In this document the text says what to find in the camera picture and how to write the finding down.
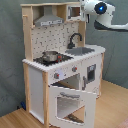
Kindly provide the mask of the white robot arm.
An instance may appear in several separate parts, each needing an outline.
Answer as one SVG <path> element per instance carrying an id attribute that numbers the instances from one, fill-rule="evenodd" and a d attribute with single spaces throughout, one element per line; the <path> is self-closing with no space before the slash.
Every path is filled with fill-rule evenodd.
<path id="1" fill-rule="evenodd" d="M 91 15 L 96 15 L 94 27 L 97 30 L 128 32 L 128 23 L 125 25 L 112 25 L 115 7 L 102 0 L 80 0 L 81 20 L 88 22 Z"/>

